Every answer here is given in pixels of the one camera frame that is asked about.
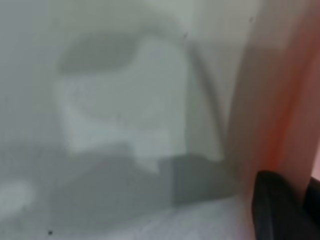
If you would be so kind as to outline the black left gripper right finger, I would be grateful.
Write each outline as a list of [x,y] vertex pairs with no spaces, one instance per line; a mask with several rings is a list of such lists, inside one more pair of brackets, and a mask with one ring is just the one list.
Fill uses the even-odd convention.
[[303,208],[309,223],[308,229],[305,228],[303,240],[320,239],[320,181],[311,178],[307,186]]

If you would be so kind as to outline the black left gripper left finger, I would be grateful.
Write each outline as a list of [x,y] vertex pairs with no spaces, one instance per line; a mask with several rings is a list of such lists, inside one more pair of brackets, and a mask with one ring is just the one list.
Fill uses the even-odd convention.
[[259,171],[251,202],[257,240],[307,240],[309,221],[296,196],[279,174]]

